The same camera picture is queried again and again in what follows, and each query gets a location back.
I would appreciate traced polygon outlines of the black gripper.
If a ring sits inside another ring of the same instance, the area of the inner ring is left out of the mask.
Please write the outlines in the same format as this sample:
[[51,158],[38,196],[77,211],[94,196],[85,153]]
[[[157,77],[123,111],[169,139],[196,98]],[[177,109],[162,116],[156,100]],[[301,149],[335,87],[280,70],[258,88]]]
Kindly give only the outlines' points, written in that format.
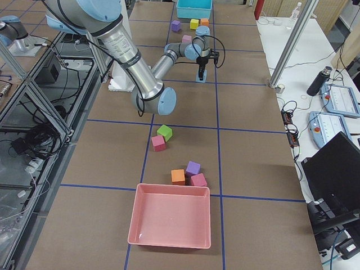
[[198,80],[204,79],[204,66],[206,66],[209,62],[209,56],[198,56],[196,59],[196,63],[199,65],[198,69]]

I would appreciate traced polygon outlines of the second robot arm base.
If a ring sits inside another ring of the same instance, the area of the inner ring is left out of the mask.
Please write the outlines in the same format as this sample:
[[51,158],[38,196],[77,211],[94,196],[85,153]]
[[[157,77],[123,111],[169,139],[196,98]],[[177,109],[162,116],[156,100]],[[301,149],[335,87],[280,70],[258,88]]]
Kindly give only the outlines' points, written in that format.
[[13,56],[35,57],[40,46],[30,36],[21,20],[15,15],[1,17],[1,42],[9,47]]

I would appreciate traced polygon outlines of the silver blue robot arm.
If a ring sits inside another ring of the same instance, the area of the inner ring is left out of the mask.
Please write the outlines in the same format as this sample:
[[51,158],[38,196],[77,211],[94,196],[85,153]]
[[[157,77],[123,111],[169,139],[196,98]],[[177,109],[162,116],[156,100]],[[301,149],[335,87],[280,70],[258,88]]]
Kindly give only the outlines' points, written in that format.
[[150,68],[123,26],[120,1],[43,1],[43,4],[50,27],[66,33],[89,33],[102,41],[109,56],[134,83],[132,102],[140,113],[169,115],[173,112],[177,95],[173,88],[164,85],[162,78],[180,57],[195,60],[199,65],[199,79],[205,79],[204,66],[212,53],[207,26],[196,29],[191,43],[167,44],[160,60]]

